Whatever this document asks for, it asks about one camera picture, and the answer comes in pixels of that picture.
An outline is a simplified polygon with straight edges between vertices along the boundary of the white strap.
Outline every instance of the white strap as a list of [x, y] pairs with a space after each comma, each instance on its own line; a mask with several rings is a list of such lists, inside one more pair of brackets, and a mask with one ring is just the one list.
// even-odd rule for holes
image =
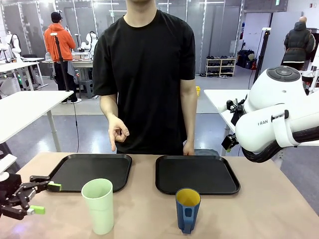
[[281, 148], [300, 144], [293, 138], [290, 124], [285, 119], [285, 112], [273, 115], [272, 126], [274, 128], [276, 141]]

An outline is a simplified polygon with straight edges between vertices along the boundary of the mug handle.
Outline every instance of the mug handle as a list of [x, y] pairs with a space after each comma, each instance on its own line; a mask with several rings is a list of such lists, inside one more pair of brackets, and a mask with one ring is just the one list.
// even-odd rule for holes
[[[189, 207], [182, 207], [183, 209], [183, 220], [184, 220], [184, 230], [183, 230], [183, 233], [185, 234], [190, 234], [191, 232], [191, 226], [193, 225], [194, 223], [194, 208], [189, 208]], [[187, 217], [185, 215], [185, 210], [186, 209], [191, 209], [191, 216], [190, 217]]]

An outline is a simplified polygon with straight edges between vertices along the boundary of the man in black t-shirt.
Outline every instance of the man in black t-shirt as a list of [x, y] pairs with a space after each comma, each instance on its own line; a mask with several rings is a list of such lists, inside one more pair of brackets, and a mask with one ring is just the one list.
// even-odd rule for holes
[[126, 3], [127, 14], [100, 36], [93, 62], [112, 151], [194, 155], [193, 31], [155, 0]]

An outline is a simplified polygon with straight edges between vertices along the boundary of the shoe rack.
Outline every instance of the shoe rack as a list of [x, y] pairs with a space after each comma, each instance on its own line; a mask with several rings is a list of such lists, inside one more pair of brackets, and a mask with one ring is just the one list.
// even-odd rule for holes
[[235, 58], [223, 58], [223, 59], [206, 59], [206, 77], [213, 76], [233, 76], [235, 71]]

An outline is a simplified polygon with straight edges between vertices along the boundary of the light green cup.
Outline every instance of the light green cup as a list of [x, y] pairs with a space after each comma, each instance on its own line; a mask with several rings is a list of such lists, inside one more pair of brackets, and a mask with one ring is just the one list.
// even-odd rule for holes
[[114, 225], [113, 185], [104, 178], [86, 183], [81, 194], [89, 207], [93, 231], [97, 235], [109, 233]]

